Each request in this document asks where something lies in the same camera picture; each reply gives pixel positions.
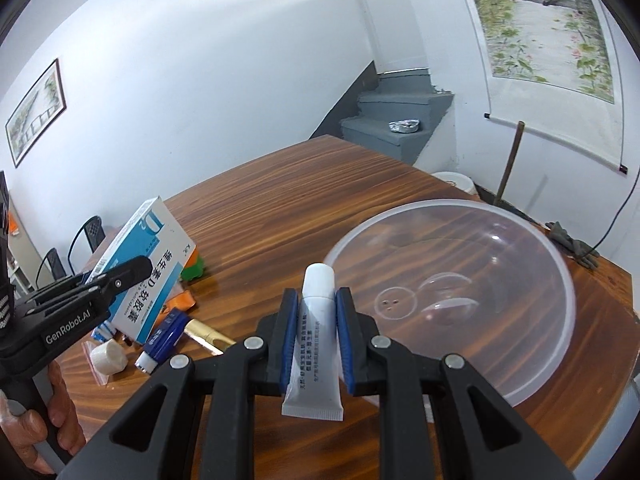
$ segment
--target picture frame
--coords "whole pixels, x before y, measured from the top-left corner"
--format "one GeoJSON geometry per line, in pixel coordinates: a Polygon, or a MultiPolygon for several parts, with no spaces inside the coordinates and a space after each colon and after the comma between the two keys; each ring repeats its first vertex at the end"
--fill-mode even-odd
{"type": "Polygon", "coordinates": [[[60,62],[56,58],[29,88],[4,126],[16,168],[44,131],[65,110],[60,62]]]}

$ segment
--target wooden table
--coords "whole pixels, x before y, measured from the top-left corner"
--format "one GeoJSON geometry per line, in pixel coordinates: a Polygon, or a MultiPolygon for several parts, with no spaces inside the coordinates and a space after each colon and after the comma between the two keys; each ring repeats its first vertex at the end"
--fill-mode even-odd
{"type": "MultiPolygon", "coordinates": [[[[306,266],[324,259],[348,231],[392,207],[468,198],[396,160],[319,137],[213,177],[166,201],[197,243],[206,275],[190,285],[193,315],[232,338],[275,312],[285,287],[300,288],[306,266]]],[[[575,468],[620,399],[638,356],[640,326],[630,276],[603,261],[589,272],[571,260],[577,294],[574,336],[552,378],[517,407],[575,468]]],[[[183,351],[205,357],[190,342],[183,351]]],[[[130,351],[130,362],[136,352],[130,351]]],[[[98,387],[79,346],[60,359],[88,437],[145,381],[132,365],[98,387]]],[[[280,415],[281,400],[256,401],[257,479],[375,479],[377,409],[343,391],[344,422],[280,415]]]]}

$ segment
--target wooden pole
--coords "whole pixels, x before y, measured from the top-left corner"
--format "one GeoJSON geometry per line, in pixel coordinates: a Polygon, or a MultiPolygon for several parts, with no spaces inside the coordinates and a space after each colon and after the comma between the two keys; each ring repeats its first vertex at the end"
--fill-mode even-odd
{"type": "Polygon", "coordinates": [[[524,133],[524,123],[522,121],[518,122],[518,127],[516,128],[516,136],[513,137],[513,145],[511,146],[511,153],[509,154],[509,160],[507,160],[507,167],[504,168],[504,174],[502,175],[502,180],[500,181],[500,187],[498,188],[498,193],[495,195],[494,205],[498,205],[500,200],[502,199],[502,194],[504,193],[504,188],[507,187],[507,181],[511,174],[511,169],[513,168],[513,162],[516,160],[516,154],[518,153],[518,148],[520,147],[520,141],[522,140],[522,134],[524,133]]]}

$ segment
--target silver screw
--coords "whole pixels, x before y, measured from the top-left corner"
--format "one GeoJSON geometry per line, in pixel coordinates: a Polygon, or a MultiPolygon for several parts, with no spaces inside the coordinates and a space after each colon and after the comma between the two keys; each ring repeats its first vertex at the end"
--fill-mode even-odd
{"type": "Polygon", "coordinates": [[[460,368],[465,365],[465,360],[458,354],[449,354],[444,358],[444,364],[446,364],[449,368],[453,368],[454,370],[460,370],[460,368]]]}
{"type": "Polygon", "coordinates": [[[375,335],[371,338],[371,344],[374,348],[389,348],[391,346],[391,339],[386,335],[375,335]]]}
{"type": "Polygon", "coordinates": [[[180,370],[189,364],[189,358],[184,354],[174,355],[169,364],[174,370],[180,370]]]}
{"type": "Polygon", "coordinates": [[[247,350],[259,350],[264,345],[264,341],[261,337],[252,335],[244,340],[244,347],[247,350]]]}

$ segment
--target vitamin d box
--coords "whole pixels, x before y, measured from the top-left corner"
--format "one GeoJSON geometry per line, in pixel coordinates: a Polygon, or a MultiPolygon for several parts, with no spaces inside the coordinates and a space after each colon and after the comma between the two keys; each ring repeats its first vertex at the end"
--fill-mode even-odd
{"type": "Polygon", "coordinates": [[[151,260],[151,277],[116,296],[109,307],[109,323],[95,329],[93,336],[103,340],[105,334],[111,335],[116,328],[144,344],[194,248],[195,244],[160,197],[143,203],[111,242],[87,282],[140,255],[151,260]]]}

